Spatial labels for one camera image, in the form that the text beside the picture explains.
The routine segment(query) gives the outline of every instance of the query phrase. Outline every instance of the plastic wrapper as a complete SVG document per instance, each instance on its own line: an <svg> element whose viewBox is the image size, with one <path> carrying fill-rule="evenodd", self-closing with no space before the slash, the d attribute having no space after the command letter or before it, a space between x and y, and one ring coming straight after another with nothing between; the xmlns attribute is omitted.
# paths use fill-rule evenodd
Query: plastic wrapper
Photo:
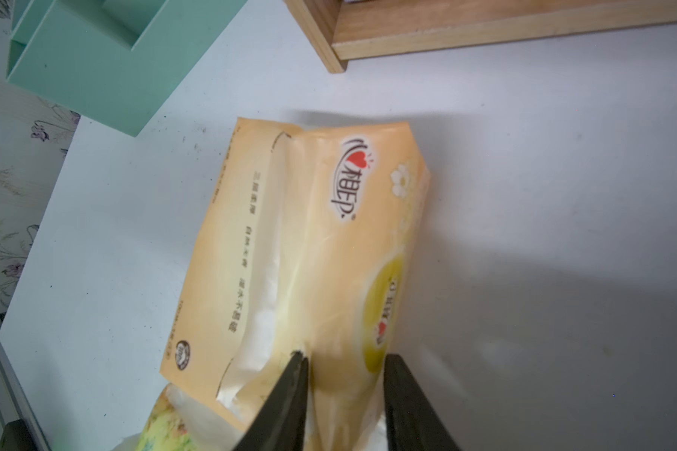
<svg viewBox="0 0 677 451"><path fill-rule="evenodd" d="M429 178L407 123L303 131L239 119L161 373L244 431L300 350L305 449L376 442Z"/></svg>
<svg viewBox="0 0 677 451"><path fill-rule="evenodd" d="M113 451L230 451L240 433L173 384L163 389L140 434Z"/></svg>

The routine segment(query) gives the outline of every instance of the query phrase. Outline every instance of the white tabletop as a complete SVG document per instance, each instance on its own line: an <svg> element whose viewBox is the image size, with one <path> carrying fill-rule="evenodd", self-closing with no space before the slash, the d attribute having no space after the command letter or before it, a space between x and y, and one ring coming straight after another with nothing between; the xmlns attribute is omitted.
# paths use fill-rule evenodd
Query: white tabletop
<svg viewBox="0 0 677 451"><path fill-rule="evenodd" d="M54 451L143 427L237 116L410 121L397 349L464 449L677 449L677 25L330 75L249 0L137 138L78 127L0 333Z"/></svg>

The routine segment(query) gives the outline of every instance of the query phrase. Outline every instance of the yellow circle graphic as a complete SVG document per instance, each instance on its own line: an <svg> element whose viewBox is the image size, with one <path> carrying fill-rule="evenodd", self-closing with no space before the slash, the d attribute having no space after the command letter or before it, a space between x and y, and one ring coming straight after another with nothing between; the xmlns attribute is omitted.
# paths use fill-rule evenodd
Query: yellow circle graphic
<svg viewBox="0 0 677 451"><path fill-rule="evenodd" d="M399 255L388 262L374 279L364 301L361 321L362 343L366 369L381 370L389 332L396 319L396 301L401 286L404 258Z"/></svg>

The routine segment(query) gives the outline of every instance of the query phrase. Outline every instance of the wooden shelf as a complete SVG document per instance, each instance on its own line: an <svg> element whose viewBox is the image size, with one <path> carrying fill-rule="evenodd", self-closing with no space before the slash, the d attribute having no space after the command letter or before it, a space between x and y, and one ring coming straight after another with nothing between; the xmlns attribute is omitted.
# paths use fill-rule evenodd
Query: wooden shelf
<svg viewBox="0 0 677 451"><path fill-rule="evenodd" d="M286 0L326 68L348 60L677 22L677 0Z"/></svg>

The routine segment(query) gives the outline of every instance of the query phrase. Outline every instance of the mint green organizer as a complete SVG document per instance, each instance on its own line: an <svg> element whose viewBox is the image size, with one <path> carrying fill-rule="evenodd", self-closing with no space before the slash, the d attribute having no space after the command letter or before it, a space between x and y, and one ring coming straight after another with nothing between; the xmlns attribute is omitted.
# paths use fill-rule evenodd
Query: mint green organizer
<svg viewBox="0 0 677 451"><path fill-rule="evenodd" d="M246 0L15 0L8 82L136 136Z"/></svg>

